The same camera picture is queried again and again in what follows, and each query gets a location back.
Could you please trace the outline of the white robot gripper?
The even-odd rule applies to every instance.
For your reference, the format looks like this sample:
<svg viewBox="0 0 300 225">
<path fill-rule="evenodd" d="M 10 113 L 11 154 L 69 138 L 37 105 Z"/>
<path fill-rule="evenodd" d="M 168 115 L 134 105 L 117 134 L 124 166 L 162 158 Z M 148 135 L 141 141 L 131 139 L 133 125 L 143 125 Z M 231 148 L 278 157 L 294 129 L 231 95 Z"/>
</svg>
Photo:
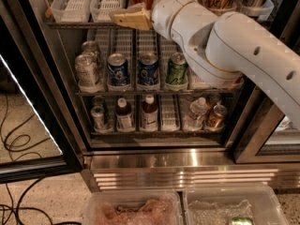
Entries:
<svg viewBox="0 0 300 225">
<path fill-rule="evenodd" d="M 171 40 L 171 28 L 177 13 L 187 4 L 196 0 L 154 0 L 151 11 L 145 3 L 128 8 L 119 8 L 109 13 L 113 23 L 137 30 L 154 30 Z"/>
</svg>

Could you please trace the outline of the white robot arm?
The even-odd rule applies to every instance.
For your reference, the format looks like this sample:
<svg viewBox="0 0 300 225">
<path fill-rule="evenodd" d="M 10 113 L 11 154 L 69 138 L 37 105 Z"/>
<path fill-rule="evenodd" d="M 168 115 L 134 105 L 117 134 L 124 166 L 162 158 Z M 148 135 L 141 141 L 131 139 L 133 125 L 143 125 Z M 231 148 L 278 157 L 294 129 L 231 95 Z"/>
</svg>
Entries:
<svg viewBox="0 0 300 225">
<path fill-rule="evenodd" d="M 150 10 L 137 4 L 110 17 L 176 42 L 190 68 L 212 87 L 225 88 L 246 75 L 300 127 L 300 57 L 245 14 L 218 16 L 197 0 L 154 0 Z"/>
</svg>

